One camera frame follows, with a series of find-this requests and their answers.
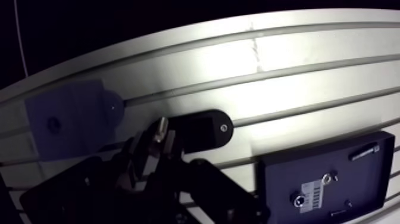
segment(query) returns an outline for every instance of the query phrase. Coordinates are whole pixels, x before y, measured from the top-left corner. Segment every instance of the white slotted panel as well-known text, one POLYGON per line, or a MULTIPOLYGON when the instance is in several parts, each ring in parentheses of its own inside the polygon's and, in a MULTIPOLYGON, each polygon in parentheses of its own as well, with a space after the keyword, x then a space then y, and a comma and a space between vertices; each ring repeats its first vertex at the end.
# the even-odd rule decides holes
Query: white slotted panel
POLYGON ((45 180, 41 170, 38 163, 0 167, 7 186, 36 186, 45 180))
POLYGON ((264 71, 327 61, 399 54, 399 29, 328 30, 257 39, 264 71))
POLYGON ((305 10, 225 18, 158 32, 118 43, 46 69, 1 91, 5 101, 41 85, 114 60, 220 35, 249 30, 308 24, 399 22, 398 12, 387 10, 305 10))
POLYGON ((30 133, 0 139, 0 162, 29 158, 35 155, 35 143, 30 133))
POLYGON ((185 158, 207 158, 213 163, 238 160, 252 155, 283 150, 344 133, 354 132, 398 116, 400 94, 389 95, 341 107, 259 123, 235 129, 231 141, 217 149, 185 158))
POLYGON ((126 140, 160 116, 220 109, 236 120, 397 87, 397 67, 400 61, 316 71, 128 107, 115 130, 117 141, 126 140))
MULTIPOLYGON (((162 37, 166 37, 165 34, 167 36, 173 33, 177 34, 177 30, 145 37, 153 40, 154 43, 145 43, 143 38, 131 40, 83 55, 43 71, 24 82, 29 84, 18 83, 0 91, 2 93, 0 100, 8 99, 97 64, 210 36, 289 25, 341 23, 344 21, 400 21, 400 14, 394 12, 387 12, 387 17, 382 16, 380 11, 374 10, 366 11, 367 13, 363 16, 352 10, 345 10, 342 14, 335 14, 329 10, 315 12, 307 12, 307 14, 285 12, 280 14, 285 15, 285 19, 278 20, 272 19, 276 18, 274 16, 278 14, 250 15, 231 20, 219 20, 218 23, 214 23, 216 26, 212 29, 208 27, 210 23, 183 27, 180 28, 181 31, 194 31, 199 27, 202 29, 197 30, 197 33, 185 32, 185 35, 169 36, 173 37, 171 39, 162 37), (226 26, 226 30, 216 29, 216 27, 224 28, 224 26, 226 26), (111 49, 120 52, 109 54, 111 49)), ((259 36, 254 40, 227 41, 212 46, 176 51, 173 54, 142 61, 134 62, 132 60, 132 63, 92 72, 89 75, 76 76, 73 79, 102 79, 106 88, 118 92, 124 99, 129 99, 256 72, 267 71, 264 74, 265 78, 268 78, 268 74, 271 74, 268 71, 277 69, 286 69, 285 72, 290 72, 293 67, 307 66, 306 68, 312 70, 315 63, 400 54, 400 41, 396 38, 399 34, 400 29, 336 29, 259 36)), ((349 64, 349 66, 246 83, 129 107, 126 110, 123 124, 116 130, 117 140, 125 141, 138 130, 146 128, 159 116, 176 116, 219 108, 233 120, 237 120, 400 86, 400 76, 398 76, 400 61, 362 66, 349 64)), ((212 163, 221 163, 284 150, 387 122, 400 117, 399 111, 400 94, 392 94, 313 113, 239 127, 226 146, 217 150, 187 155, 185 160, 206 158, 212 163)), ((0 133, 23 127, 26 124, 27 119, 22 101, 0 108, 0 133)), ((398 135, 400 134, 400 125, 388 127, 385 130, 398 135)), ((25 157, 28 152, 34 153, 32 143, 27 141, 24 135, 13 136, 11 139, 0 139, 0 148, 4 150, 0 153, 1 158, 3 156, 16 158, 19 154, 24 154, 25 157)), ((66 161, 2 167, 0 172, 9 186, 36 185, 83 159, 75 158, 66 161)), ((395 154, 392 173, 400 170, 398 165, 400 161, 398 160, 398 154, 395 154)), ((223 170, 223 172, 246 190, 253 191, 255 189, 253 165, 234 167, 223 170)), ((397 177, 391 180, 388 195, 400 191, 399 179, 397 177)), ((190 201, 187 196, 182 199, 190 201)), ((394 201, 400 200, 396 198, 386 203, 385 206, 389 206, 389 203, 394 201)), ((190 212, 201 217, 205 223, 210 221, 198 208, 192 208, 190 212)))
POLYGON ((16 102, 0 108, 0 133, 28 126, 24 102, 16 102))
POLYGON ((398 35, 400 29, 354 29, 267 36, 155 57, 96 77, 129 99, 261 71, 400 54, 398 35))
POLYGON ((252 41, 236 41, 151 58, 99 72, 123 99, 257 72, 252 41))

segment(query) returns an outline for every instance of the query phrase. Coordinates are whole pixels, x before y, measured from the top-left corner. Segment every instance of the black mechanism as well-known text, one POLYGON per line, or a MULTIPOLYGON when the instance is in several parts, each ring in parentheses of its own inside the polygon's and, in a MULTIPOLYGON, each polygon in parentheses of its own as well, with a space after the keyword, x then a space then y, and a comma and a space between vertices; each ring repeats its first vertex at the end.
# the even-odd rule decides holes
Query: black mechanism
POLYGON ((182 160, 187 148, 217 148, 232 133, 232 122, 220 111, 162 118, 129 139, 112 160, 89 158, 20 201, 32 224, 199 223, 179 203, 180 193, 187 192, 215 223, 259 223, 269 210, 252 194, 206 160, 182 160), (158 164, 145 189, 135 191, 149 156, 158 164))

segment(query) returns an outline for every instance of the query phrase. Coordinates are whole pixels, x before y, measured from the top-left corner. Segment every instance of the curved panel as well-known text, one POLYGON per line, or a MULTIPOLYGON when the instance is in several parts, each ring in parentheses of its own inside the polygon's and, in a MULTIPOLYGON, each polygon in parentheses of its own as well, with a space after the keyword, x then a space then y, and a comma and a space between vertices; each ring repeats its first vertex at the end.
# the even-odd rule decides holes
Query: curved panel
POLYGON ((393 23, 399 21, 399 14, 396 11, 305 10, 246 15, 194 24, 119 43, 66 61, 2 90, 0 101, 6 101, 47 83, 92 67, 185 42, 282 26, 324 23, 393 23))

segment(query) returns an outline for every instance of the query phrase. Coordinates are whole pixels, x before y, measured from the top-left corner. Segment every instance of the horizontal groove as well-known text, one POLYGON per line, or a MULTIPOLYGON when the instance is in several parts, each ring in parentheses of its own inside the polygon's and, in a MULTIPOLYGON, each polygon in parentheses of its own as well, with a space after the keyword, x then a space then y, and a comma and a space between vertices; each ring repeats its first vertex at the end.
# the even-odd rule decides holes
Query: horizontal groove
POLYGON ((209 91, 228 86, 240 85, 244 83, 257 82, 267 79, 275 79, 278 77, 293 76, 296 74, 310 73, 315 71, 339 69, 350 66, 360 66, 364 64, 382 63, 387 61, 400 60, 400 54, 381 55, 365 58, 354 58, 340 61, 330 61, 325 63, 310 64, 306 66, 296 66, 285 69, 278 69, 273 71, 265 71, 254 74, 247 74, 243 76, 230 77, 226 79, 214 80, 205 83, 199 83, 181 88, 171 89, 167 91, 157 92, 154 94, 144 95, 132 99, 125 100, 126 107, 132 107, 148 102, 158 101, 162 99, 179 97, 182 95, 194 94, 197 92, 209 91))
POLYGON ((398 209, 400 209, 400 203, 396 203, 393 206, 390 206, 384 210, 382 210, 381 212, 374 214, 371 217, 368 217, 366 219, 363 219, 359 222, 357 222, 357 224, 371 224, 371 223, 376 223, 379 220, 382 220, 385 216, 396 212, 398 209))
MULTIPOLYGON (((324 145, 324 144, 329 144, 332 142, 336 142, 336 141, 340 141, 340 140, 344 140, 344 139, 348 139, 348 138, 355 138, 357 136, 361 136, 361 135, 366 135, 368 133, 372 133, 372 132, 376 132, 378 130, 384 129, 386 127, 392 126, 392 125, 397 125, 398 123, 400 123, 400 117, 389 120, 387 122, 382 122, 378 125, 373 125, 370 127, 366 127, 360 130, 356 130, 354 132, 348 132, 345 133, 343 135, 338 135, 338 136, 334 136, 332 138, 327 138, 321 141, 315 141, 309 144, 305 144, 305 145, 300 145, 297 147, 293 147, 293 148, 287 148, 287 149, 282 149, 282 150, 302 150, 302 149, 306 149, 306 148, 312 148, 312 147, 317 147, 320 145, 324 145)), ((400 147, 396 147, 394 149, 394 152, 397 152, 400 150, 400 147)), ((233 168, 236 166, 243 166, 243 165, 247 165, 247 164, 252 164, 255 163, 256 161, 260 160, 261 157, 267 155, 266 154, 260 154, 260 155, 255 155, 253 157, 250 158, 242 158, 240 160, 235 160, 235 161, 229 161, 229 162, 224 162, 224 163, 216 163, 215 166, 218 167, 219 169, 228 169, 228 168, 233 168)))
POLYGON ((38 161, 40 161, 39 157, 23 158, 23 159, 19 159, 19 160, 10 160, 10 161, 0 162, 0 167, 15 166, 15 165, 21 165, 21 164, 26 164, 26 163, 36 163, 38 161))
POLYGON ((8 186, 8 191, 28 191, 33 188, 33 186, 8 186))
POLYGON ((352 97, 336 99, 333 101, 321 102, 318 104, 312 104, 312 105, 297 107, 297 108, 293 108, 293 109, 289 109, 289 110, 278 111, 275 113, 263 114, 260 116, 248 117, 248 118, 243 118, 243 119, 237 119, 237 120, 233 121, 233 125, 235 127, 243 127, 243 126, 254 125, 254 124, 262 123, 262 122, 269 122, 272 120, 284 119, 287 117, 293 117, 293 116, 297 116, 297 115, 301 115, 301 114, 307 114, 307 113, 312 113, 312 112, 316 112, 316 111, 320 111, 320 110, 326 110, 326 109, 330 109, 333 107, 340 107, 342 105, 353 104, 355 102, 361 102, 361 101, 365 101, 368 99, 383 97, 383 96, 390 95, 390 94, 396 94, 398 92, 400 92, 400 86, 390 88, 390 89, 384 89, 381 91, 370 92, 367 94, 361 94, 361 95, 356 95, 356 96, 352 96, 352 97))
POLYGON ((388 202, 388 201, 390 201, 390 200, 393 200, 393 199, 395 199, 395 198, 398 197, 398 196, 400 196, 400 192, 397 192, 396 194, 393 194, 392 196, 387 197, 387 198, 385 199, 385 202, 388 202))
POLYGON ((28 132, 30 132, 30 127, 23 126, 23 127, 16 128, 14 130, 8 130, 6 132, 0 133, 0 139, 10 138, 15 135, 21 135, 21 134, 28 133, 28 132))
POLYGON ((61 79, 53 82, 49 82, 40 87, 31 89, 23 94, 16 95, 5 101, 0 102, 0 108, 18 100, 22 100, 32 95, 39 94, 40 92, 47 91, 56 86, 60 86, 69 79, 77 76, 94 76, 99 71, 111 70, 117 67, 125 66, 131 63, 136 63, 143 60, 148 60, 154 57, 160 57, 168 54, 175 54, 182 51, 188 51, 196 48, 203 48, 206 46, 212 46, 221 43, 228 43, 233 41, 241 41, 245 39, 261 38, 266 36, 285 35, 293 33, 306 33, 306 32, 317 32, 317 31, 328 31, 328 30, 346 30, 346 29, 398 29, 400 23, 388 23, 388 22, 377 22, 377 23, 330 23, 330 24, 308 24, 299 26, 288 26, 288 27, 277 27, 261 30, 249 30, 240 33, 233 33, 229 35, 221 35, 211 38, 205 38, 196 41, 190 41, 185 43, 179 43, 172 46, 167 46, 151 51, 146 51, 140 54, 132 55, 126 58, 117 59, 108 63, 103 63, 98 66, 94 66, 82 71, 78 71, 61 79))

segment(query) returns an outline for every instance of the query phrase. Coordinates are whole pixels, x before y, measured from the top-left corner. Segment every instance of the mounting hardware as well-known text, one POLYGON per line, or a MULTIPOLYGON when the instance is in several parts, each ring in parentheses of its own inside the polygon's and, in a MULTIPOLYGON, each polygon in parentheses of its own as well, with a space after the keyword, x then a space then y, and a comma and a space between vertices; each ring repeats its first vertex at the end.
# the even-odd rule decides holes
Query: mounting hardware
POLYGON ((228 125, 221 125, 220 129, 222 132, 226 132, 228 130, 228 125))
POLYGON ((290 202, 296 208, 301 208, 305 203, 305 195, 299 191, 296 191, 290 196, 290 202))
POLYGON ((326 173, 324 176, 322 176, 321 182, 324 186, 330 184, 332 182, 332 176, 330 173, 326 173))

